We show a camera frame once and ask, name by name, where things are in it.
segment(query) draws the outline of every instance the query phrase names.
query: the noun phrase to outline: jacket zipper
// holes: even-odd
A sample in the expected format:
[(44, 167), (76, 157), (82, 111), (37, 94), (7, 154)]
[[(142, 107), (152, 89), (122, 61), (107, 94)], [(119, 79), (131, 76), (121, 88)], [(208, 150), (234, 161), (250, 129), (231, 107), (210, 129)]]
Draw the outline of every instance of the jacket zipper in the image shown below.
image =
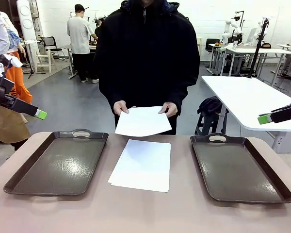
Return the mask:
[(144, 24), (146, 24), (146, 8), (144, 8)]

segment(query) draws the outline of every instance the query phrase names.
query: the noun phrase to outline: tray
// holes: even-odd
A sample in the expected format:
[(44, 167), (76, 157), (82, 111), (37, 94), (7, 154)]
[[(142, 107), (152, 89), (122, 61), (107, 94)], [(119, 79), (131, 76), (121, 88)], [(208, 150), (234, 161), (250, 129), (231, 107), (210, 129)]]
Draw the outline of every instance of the tray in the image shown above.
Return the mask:
[(192, 136), (209, 195), (218, 201), (291, 203), (291, 192), (247, 138)]
[(108, 136), (86, 129), (53, 132), (8, 181), (4, 191), (43, 197), (85, 193)]

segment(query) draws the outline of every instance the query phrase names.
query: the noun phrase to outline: white paper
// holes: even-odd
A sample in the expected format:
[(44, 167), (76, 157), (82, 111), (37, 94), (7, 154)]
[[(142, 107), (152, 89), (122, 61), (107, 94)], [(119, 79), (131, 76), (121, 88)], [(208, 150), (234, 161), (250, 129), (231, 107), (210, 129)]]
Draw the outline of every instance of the white paper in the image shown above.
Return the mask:
[(121, 113), (115, 133), (125, 136), (145, 137), (171, 130), (162, 107), (131, 108), (129, 113)]
[(129, 140), (109, 183), (158, 192), (169, 190), (170, 143)]

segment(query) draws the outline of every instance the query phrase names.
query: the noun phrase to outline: shoe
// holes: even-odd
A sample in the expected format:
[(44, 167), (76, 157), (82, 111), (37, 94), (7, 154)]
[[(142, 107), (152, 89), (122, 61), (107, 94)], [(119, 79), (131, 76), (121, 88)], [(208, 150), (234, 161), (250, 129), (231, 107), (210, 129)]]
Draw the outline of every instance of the shoe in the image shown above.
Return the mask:
[(88, 78), (86, 78), (85, 80), (81, 81), (81, 83), (86, 83), (88, 81)]

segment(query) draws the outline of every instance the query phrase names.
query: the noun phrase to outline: computer monitor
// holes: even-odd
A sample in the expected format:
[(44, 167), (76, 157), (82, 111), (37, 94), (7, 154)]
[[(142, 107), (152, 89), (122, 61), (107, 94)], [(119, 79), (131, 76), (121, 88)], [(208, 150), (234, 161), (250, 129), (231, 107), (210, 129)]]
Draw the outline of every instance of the computer monitor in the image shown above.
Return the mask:
[(248, 39), (247, 39), (247, 44), (251, 44), (252, 43), (252, 41), (254, 39), (254, 34), (256, 33), (256, 31), (257, 31), (257, 28), (251, 29), (251, 32), (250, 32), (250, 34), (248, 36)]

